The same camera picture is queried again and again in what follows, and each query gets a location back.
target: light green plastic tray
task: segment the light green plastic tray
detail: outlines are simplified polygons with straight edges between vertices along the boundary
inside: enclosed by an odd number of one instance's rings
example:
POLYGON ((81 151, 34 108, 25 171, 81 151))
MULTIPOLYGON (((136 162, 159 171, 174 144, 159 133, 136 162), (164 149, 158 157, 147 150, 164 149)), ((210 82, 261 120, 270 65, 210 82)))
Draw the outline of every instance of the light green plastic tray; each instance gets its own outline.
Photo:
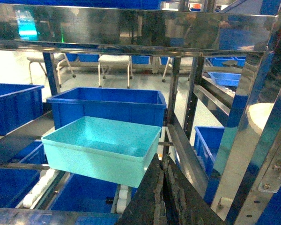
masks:
POLYGON ((160 132, 155 126, 82 117, 42 141, 53 169, 137 188, 160 132))

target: chair leg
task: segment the chair leg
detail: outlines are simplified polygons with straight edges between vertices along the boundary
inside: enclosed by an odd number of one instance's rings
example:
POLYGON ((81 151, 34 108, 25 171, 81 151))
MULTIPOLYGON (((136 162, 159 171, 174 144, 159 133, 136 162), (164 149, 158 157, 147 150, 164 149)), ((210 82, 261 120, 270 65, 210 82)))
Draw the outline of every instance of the chair leg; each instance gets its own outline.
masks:
POLYGON ((130 62, 128 63, 128 66, 127 66, 127 83, 128 83, 128 85, 127 85, 127 88, 130 88, 130 77, 129 77, 129 75, 130 75, 130 62))
POLYGON ((72 77, 75 78, 76 75, 74 74, 74 72, 73 72, 73 70, 72 70, 72 67, 71 67, 71 64, 70 64, 70 62, 69 62, 69 60, 68 60, 68 58, 67 58, 67 55, 64 54, 64 56, 65 56, 65 60, 67 61, 67 65, 69 66, 69 69, 70 69, 70 71, 71 71, 72 77))
POLYGON ((42 65, 40 62, 39 62, 39 66, 42 68, 42 70, 43 70, 45 76, 47 76, 47 72, 46 72, 45 68, 43 67, 43 65, 42 65))
POLYGON ((99 63, 99 64, 98 64, 99 88, 101 88, 101 87, 102 87, 102 86, 101 86, 101 80, 100 80, 100 64, 101 64, 101 63, 99 63))
POLYGON ((61 77, 60 77, 60 65, 66 61, 66 59, 63 59, 62 61, 57 63, 57 77, 58 77, 58 82, 59 82, 59 87, 61 87, 61 77))
POLYGON ((32 75, 31 75, 31 64, 32 64, 32 61, 29 62, 29 75, 30 75, 30 84, 33 84, 32 75))
POLYGON ((165 82, 165 75, 167 73, 169 63, 170 63, 170 57, 168 57, 167 64, 165 65, 165 69, 164 69, 164 72, 163 72, 163 82, 165 82))
POLYGON ((130 69, 131 69, 131 76, 130 76, 129 78, 130 78, 130 80, 132 80, 132 78, 133 78, 133 74, 132 74, 132 62, 130 62, 130 69))

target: floor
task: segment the floor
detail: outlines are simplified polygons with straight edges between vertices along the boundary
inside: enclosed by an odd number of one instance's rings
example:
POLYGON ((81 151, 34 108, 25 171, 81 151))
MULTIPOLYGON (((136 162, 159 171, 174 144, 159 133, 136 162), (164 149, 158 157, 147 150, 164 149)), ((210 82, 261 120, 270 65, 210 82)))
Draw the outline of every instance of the floor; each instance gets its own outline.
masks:
MULTIPOLYGON (((25 52, 0 51, 0 83, 19 83, 28 84, 29 79, 29 61, 26 59, 25 52)), ((76 78, 64 68, 61 70, 62 88, 61 91, 69 90, 73 87, 97 87, 97 71, 91 68, 74 67, 76 78)), ((31 64, 32 79, 34 84, 44 85, 42 89, 43 102, 51 96, 48 79, 45 77, 42 69, 37 63, 31 64)), ((166 77, 166 83, 162 81, 162 74, 153 75, 145 74, 143 71, 134 71, 133 79, 130 80, 132 89, 160 90, 165 96, 166 101, 169 99, 170 74, 166 77)), ((106 80, 102 80, 103 87, 126 88, 127 76, 125 70, 112 69, 107 75, 106 80)), ((183 123, 185 113, 185 103, 187 98, 189 82, 187 74, 180 76, 178 83, 178 93, 175 106, 175 114, 180 123, 183 123)), ((219 121, 211 112, 199 101, 194 120, 194 126, 221 126, 219 121)), ((190 139, 191 144, 194 142, 195 132, 192 131, 190 139)))

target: screw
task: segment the screw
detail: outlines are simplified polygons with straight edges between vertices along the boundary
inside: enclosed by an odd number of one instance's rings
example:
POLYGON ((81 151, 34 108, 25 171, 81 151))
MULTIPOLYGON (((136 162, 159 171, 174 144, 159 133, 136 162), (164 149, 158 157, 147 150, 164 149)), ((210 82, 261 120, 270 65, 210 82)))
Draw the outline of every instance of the screw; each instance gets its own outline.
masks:
POLYGON ((280 165, 274 165, 273 170, 274 171, 281 171, 281 166, 280 165))
POLYGON ((270 189, 271 188, 271 185, 269 185, 269 184, 265 184, 264 186, 263 186, 263 189, 264 190, 268 190, 268 189, 270 189))

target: white chair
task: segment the white chair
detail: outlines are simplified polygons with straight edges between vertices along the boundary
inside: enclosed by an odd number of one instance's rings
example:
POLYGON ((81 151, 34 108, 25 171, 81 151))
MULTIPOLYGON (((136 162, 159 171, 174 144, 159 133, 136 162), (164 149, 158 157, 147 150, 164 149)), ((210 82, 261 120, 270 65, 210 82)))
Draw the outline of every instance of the white chair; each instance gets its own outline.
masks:
POLYGON ((113 65, 127 65, 127 88, 130 88, 130 80, 133 78, 132 74, 132 59, 129 55, 101 55, 98 60, 98 77, 99 77, 99 88, 101 85, 101 71, 102 67, 103 79, 106 78, 104 68, 108 68, 108 71, 113 65))
MULTIPOLYGON (((27 53, 27 59, 29 60, 30 84, 33 84, 32 75, 31 75, 31 64, 34 63, 34 62, 37 62, 40 65, 40 67, 42 68, 45 76, 47 76, 46 70, 42 65, 42 63, 44 63, 44 57, 43 57, 43 54, 41 52, 28 52, 27 53)), ((74 74, 74 72, 72 70, 70 62, 67 59, 67 55, 64 54, 64 53, 54 53, 54 65, 57 68, 57 77, 58 77, 60 87, 61 87, 60 70, 63 68, 60 65, 65 61, 67 62, 68 66, 69 66, 72 77, 76 77, 76 75, 74 74)))
MULTIPOLYGON (((173 60, 170 57, 168 57, 167 64, 165 65, 165 69, 163 72, 162 82, 165 82, 165 75, 167 73, 167 69, 168 69, 168 67, 172 68, 172 63, 173 63, 173 60)), ((180 68, 189 67, 191 65, 192 65, 192 57, 181 58, 180 68)))

